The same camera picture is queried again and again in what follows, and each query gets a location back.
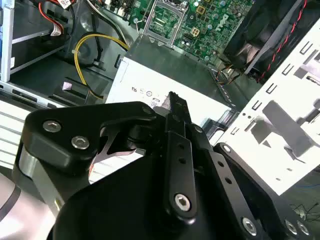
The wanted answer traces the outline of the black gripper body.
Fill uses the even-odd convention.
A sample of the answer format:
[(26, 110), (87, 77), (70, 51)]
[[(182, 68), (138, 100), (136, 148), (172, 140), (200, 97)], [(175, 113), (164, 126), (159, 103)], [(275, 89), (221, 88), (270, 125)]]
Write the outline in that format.
[(194, 170), (197, 216), (174, 223), (162, 206), (163, 164), (143, 157), (73, 195), (60, 211), (55, 240), (236, 240), (210, 180)]

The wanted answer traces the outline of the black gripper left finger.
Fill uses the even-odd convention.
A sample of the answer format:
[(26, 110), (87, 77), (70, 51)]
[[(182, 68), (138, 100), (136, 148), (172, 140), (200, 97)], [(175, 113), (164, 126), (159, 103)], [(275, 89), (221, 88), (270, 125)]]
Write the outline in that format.
[(22, 131), (22, 172), (43, 199), (63, 206), (81, 190), (128, 164), (152, 157), (163, 165), (162, 208), (194, 220), (197, 197), (187, 102), (174, 92), (159, 110), (139, 101), (37, 110)]

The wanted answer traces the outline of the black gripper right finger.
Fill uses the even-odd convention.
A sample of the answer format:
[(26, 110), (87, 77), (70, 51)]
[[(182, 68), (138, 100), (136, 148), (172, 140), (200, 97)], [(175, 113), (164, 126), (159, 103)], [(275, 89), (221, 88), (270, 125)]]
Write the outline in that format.
[(226, 143), (211, 146), (204, 131), (188, 124), (195, 159), (202, 166), (209, 186), (221, 199), (222, 230), (230, 228), (234, 240), (312, 240), (305, 222), (262, 178)]

